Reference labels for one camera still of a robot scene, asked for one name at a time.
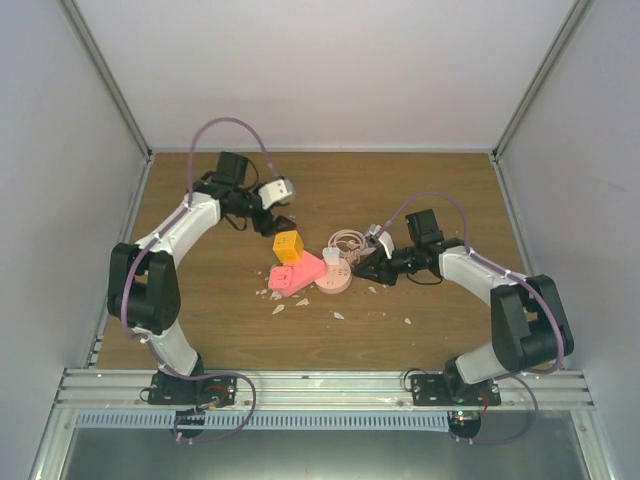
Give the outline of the round pink power strip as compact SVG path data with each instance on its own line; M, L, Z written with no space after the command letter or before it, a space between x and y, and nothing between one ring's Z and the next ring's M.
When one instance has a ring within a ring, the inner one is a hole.
M327 246L341 250L341 262L339 266L328 266L327 273L315 281L315 286L323 293L339 294L350 286L354 267L373 249L368 246L363 233L352 229L336 231L330 236Z

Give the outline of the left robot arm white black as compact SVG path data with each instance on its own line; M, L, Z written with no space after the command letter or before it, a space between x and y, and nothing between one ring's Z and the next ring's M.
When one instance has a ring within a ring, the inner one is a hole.
M181 294L177 270L200 238L221 221L250 221L263 237L292 230L295 223L273 214L290 203L295 189L289 179L244 184L245 156L223 152L216 169L189 182L176 210L135 243L119 243L111 251L107 290L108 313L125 333L148 346L160 372L174 377L171 391L185 404L203 398L206 380L201 357L179 324Z

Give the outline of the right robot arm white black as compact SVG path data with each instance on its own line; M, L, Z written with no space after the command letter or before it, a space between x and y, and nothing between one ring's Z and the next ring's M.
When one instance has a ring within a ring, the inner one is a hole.
M365 240L372 251L356 265L353 275L394 286L402 274L428 270L489 307L491 340L445 364L441 381L447 400L464 405L494 379L548 362L560 367L573 353L573 335L553 279L514 273L479 255L463 240L447 239L431 210L407 215L406 223L412 245L405 248L396 248L383 226L370 226Z

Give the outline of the white usb charger plug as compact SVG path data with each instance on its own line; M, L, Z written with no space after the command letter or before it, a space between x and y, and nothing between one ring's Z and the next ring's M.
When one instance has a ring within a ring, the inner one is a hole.
M341 250L334 246L327 246L322 250L323 260L327 266L339 266L341 262Z

